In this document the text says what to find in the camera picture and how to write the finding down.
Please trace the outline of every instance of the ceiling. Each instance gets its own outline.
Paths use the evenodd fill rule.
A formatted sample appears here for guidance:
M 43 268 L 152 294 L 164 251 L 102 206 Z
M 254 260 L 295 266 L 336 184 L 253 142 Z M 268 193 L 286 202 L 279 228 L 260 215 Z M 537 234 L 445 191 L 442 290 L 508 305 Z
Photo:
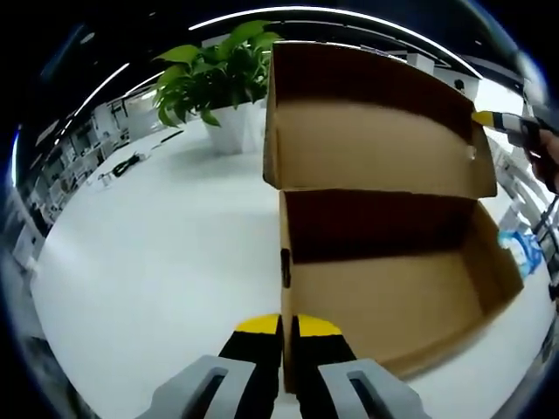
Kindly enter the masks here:
M 137 5 L 99 6 L 96 3 L 58 8 L 42 4 L 27 10 L 16 7 L 11 15 L 9 32 L 4 25 L 4 56 L 9 58 L 12 73 L 7 83 L 11 118 L 3 121 L 3 132 L 13 138 L 14 128 L 23 124 L 18 144 L 18 166 L 23 172 L 36 158 L 52 148 L 55 134 L 66 124 L 65 118 L 76 111 L 91 92 L 115 70 L 130 63 L 122 73 L 97 94 L 76 118 L 88 118 L 98 104 L 122 95 L 148 77 L 161 71 L 162 63 L 153 57 L 183 43 L 200 43 L 206 38 L 226 33 L 251 17 L 223 21 L 189 31 L 193 24 L 229 13 L 262 7 L 287 5 L 280 0 L 173 2 Z M 551 28 L 559 13 L 549 10 L 550 2 L 532 0 L 530 8 L 513 13 L 500 0 L 482 3 L 501 21 L 513 38 L 535 57 L 542 69 L 559 74 L 557 60 L 549 45 Z M 451 51 L 482 58 L 513 70 L 491 46 L 489 36 L 458 1 L 452 0 L 326 0 L 304 2 L 307 5 L 352 10 L 401 24 Z M 432 48 L 415 38 L 402 36 L 391 28 L 356 17 L 340 17 L 318 12 L 276 12 L 258 15 L 278 22 L 273 29 L 284 38 L 315 39 L 352 45 L 368 45 L 381 50 L 398 51 L 402 45 L 384 35 L 432 52 Z M 296 24 L 293 20 L 328 22 L 358 26 L 368 31 L 324 24 Z M 460 65 L 445 57 L 451 66 Z M 53 134 L 35 143 L 38 136 L 55 120 Z M 5 141 L 3 155 L 10 155 L 10 140 Z

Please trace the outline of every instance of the brown cardboard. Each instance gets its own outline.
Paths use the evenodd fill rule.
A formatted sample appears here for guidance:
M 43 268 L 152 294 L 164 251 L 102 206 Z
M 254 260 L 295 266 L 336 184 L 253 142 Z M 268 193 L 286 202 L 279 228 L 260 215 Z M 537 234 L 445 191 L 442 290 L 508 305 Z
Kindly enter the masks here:
M 282 189 L 287 383 L 294 314 L 335 323 L 358 357 L 403 376 L 459 350 L 520 292 L 477 202 L 496 182 L 472 111 L 389 58 L 274 46 L 264 177 Z

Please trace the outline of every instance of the box flap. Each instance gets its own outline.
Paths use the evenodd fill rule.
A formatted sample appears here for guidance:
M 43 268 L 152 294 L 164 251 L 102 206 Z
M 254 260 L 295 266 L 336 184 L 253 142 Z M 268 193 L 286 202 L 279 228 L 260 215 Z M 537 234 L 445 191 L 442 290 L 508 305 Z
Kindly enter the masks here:
M 376 54 L 276 44 L 265 180 L 278 189 L 496 195 L 473 103 L 434 77 Z

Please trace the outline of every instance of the white planter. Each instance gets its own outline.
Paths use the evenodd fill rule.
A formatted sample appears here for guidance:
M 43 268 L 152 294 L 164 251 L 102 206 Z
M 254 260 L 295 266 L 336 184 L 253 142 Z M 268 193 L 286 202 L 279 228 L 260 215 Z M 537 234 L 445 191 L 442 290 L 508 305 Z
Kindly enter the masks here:
M 238 155 L 255 153 L 264 147 L 262 131 L 262 112 L 260 103 L 244 103 L 237 110 L 233 106 L 211 111 L 221 127 L 208 124 L 208 134 L 216 153 Z

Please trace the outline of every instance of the green leaves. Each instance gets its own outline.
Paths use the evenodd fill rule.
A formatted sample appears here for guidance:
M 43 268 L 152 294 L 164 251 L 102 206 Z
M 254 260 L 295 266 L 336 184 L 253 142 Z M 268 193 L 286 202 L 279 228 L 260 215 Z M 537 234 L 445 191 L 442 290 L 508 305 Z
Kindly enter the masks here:
M 264 52 L 280 39 L 264 31 L 268 23 L 241 24 L 220 45 L 182 45 L 160 55 L 170 62 L 155 85 L 154 103 L 161 122 L 175 127 L 179 120 L 186 121 L 187 113 L 200 113 L 206 124 L 220 127 L 212 109 L 236 109 L 264 98 L 270 63 L 270 54 Z
M 155 87 L 156 88 L 164 87 L 174 79 L 185 75 L 186 75 L 186 71 L 181 66 L 172 65 L 167 70 L 165 70 L 165 72 L 163 72 L 161 76 L 159 76 L 159 79 L 157 79 L 157 83 L 155 84 Z
M 190 65 L 192 60 L 196 57 L 196 55 L 198 55 L 199 51 L 200 50 L 194 45 L 181 45 L 164 52 L 156 58 Z
M 159 120 L 163 123 L 163 125 L 166 125 L 167 127 L 176 127 L 176 123 L 173 122 L 173 120 L 167 115 L 163 106 L 159 108 L 157 116 L 159 116 Z
M 264 31 L 264 26 L 267 24 L 270 24 L 267 20 L 253 20 L 252 22 L 240 24 L 231 32 L 231 35 L 227 38 L 227 42 L 231 46 L 240 45 L 262 33 Z
M 215 116 L 213 116 L 210 109 L 202 109 L 200 111 L 200 117 L 208 125 L 212 125 L 213 127 L 221 127 L 219 121 Z
M 208 64 L 204 61 L 201 61 L 199 63 L 196 63 L 194 65 L 194 69 L 192 70 L 192 74 L 196 75 L 196 74 L 201 74 L 203 72 L 209 72 L 211 70 L 223 70 L 225 69 L 225 67 L 227 66 L 227 63 L 225 62 L 221 62 L 221 63 L 217 63 L 215 65 L 213 64 Z
M 217 57 L 219 59 L 227 59 L 236 46 L 263 33 L 264 26 L 267 24 L 270 24 L 267 20 L 253 20 L 240 24 L 231 32 L 231 35 L 217 47 Z
M 268 51 L 272 47 L 272 44 L 280 39 L 280 35 L 275 32 L 262 32 L 252 37 L 250 44 L 254 48 L 262 48 L 263 50 Z

